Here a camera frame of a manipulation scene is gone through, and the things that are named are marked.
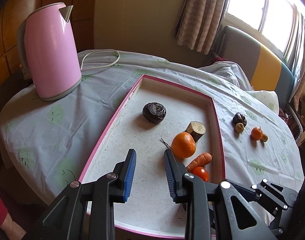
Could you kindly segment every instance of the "pink electric kettle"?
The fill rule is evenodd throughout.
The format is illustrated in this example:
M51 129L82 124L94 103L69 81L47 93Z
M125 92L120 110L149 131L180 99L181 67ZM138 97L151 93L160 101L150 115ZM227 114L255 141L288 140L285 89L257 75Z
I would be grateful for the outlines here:
M19 26L17 47L23 67L45 101L72 92L81 81L69 17L71 6L53 3L32 12Z

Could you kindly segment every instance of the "white power cord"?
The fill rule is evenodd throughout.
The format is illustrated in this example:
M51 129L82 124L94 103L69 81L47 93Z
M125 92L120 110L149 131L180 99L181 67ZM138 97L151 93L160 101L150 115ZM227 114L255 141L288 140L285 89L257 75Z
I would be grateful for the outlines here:
M90 67L90 68L82 69L82 66L83 66L83 64L84 64L84 60L85 60L85 58L86 58L88 55L90 55L90 54L92 54L92 53L104 53L104 52L107 52L107 51L113 51L113 52L116 52L116 53L117 53L117 59L116 59L113 63L110 63L110 64L105 65L105 66ZM92 70L92 69L110 67L110 66L116 64L117 61L118 61L119 59L120 59L120 54L119 54L118 51L116 51L116 50L114 50L114 49L95 49L95 50L91 50L88 54L86 54L86 55L83 57L83 59L82 59L82 61L81 61L81 64L80 64L80 70L81 70L81 71L86 71L86 70Z

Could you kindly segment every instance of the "kettle handle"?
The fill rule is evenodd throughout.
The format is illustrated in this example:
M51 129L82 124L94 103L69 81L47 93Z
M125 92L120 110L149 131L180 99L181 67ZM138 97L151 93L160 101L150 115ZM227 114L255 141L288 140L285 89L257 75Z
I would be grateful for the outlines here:
M17 48L18 48L21 64L22 64L23 68L25 69L25 71L27 71L30 74L30 71L28 68L27 56L26 56L26 49L25 49L26 23L27 23L27 20L24 20L18 28Z

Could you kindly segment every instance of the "pink tray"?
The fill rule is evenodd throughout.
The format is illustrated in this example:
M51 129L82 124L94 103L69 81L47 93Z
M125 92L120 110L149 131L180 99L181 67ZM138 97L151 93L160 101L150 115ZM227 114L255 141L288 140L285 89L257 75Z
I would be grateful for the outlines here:
M142 116L142 108L159 102L166 117L158 125ZM225 178L224 153L214 102L196 90L160 78L143 75L132 87L107 124L79 178L82 183L96 181L124 161L129 148L137 152L137 164L130 197L114 205L115 225L125 230L163 238L183 238L186 213L173 203L168 189L163 138L171 144L174 136L190 121L200 121L206 134L196 143L195 154L183 160L188 165L203 152L213 155L206 166L210 182Z

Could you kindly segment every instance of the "window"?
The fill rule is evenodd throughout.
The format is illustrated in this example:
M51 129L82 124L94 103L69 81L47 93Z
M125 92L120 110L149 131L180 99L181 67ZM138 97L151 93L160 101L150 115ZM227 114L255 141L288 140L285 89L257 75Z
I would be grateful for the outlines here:
M287 0L230 0L225 24L243 30L287 61L296 36L296 15L296 7Z

